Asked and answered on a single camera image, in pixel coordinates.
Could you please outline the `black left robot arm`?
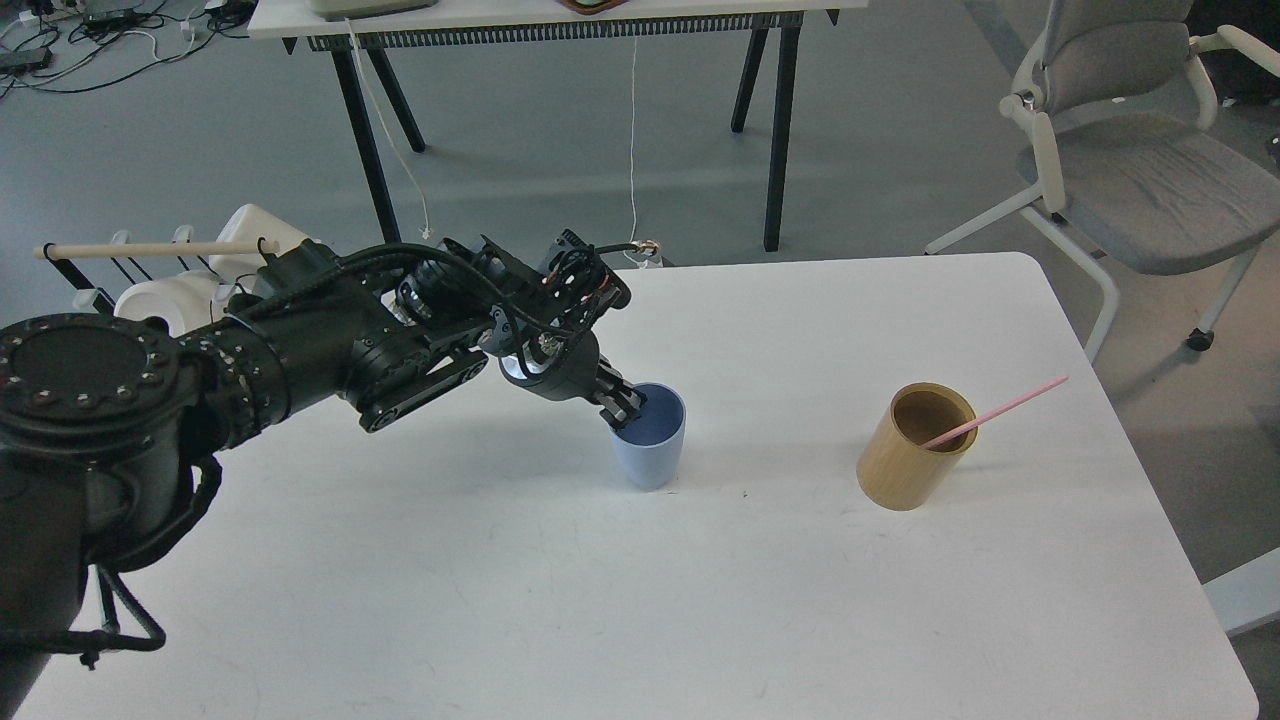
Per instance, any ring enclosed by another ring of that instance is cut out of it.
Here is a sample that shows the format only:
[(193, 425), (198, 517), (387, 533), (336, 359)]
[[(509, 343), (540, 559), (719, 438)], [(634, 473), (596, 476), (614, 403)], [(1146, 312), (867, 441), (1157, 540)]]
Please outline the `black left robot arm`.
[(531, 268), (490, 241), (381, 243), (347, 256), (305, 240), (266, 254), (223, 319), (55, 314), (3, 331), (3, 716), (55, 653), (92, 666), (165, 633), (122, 582), (207, 512), (216, 454), (330, 397), (380, 430), (476, 377), (582, 398), (614, 429), (650, 396), (603, 356), (594, 323), (631, 293), (564, 232)]

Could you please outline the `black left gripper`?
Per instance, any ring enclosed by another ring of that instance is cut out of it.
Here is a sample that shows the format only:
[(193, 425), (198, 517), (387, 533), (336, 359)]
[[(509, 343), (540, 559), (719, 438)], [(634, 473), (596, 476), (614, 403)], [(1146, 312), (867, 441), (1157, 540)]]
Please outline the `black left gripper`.
[(499, 359), (504, 378), (512, 384), (550, 401), (586, 398), (600, 404), (600, 418), (613, 430), (621, 430), (639, 418), (646, 401), (602, 356), (593, 331), (586, 331), (579, 342), (561, 351), (550, 360), (535, 363), (527, 354), (507, 355)]

